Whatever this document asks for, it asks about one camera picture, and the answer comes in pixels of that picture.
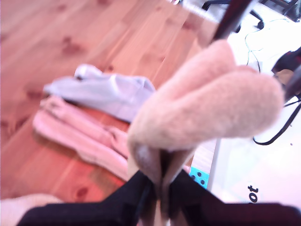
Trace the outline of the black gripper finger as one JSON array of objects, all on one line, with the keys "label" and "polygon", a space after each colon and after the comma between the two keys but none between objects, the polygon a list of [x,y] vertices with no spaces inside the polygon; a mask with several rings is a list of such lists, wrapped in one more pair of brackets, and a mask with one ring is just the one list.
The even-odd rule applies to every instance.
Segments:
[{"label": "black gripper finger", "polygon": [[128,182],[103,201],[104,226],[135,226],[151,193],[151,181],[136,172]]},{"label": "black gripper finger", "polygon": [[169,187],[172,226],[222,226],[216,208],[222,202],[181,171]]}]

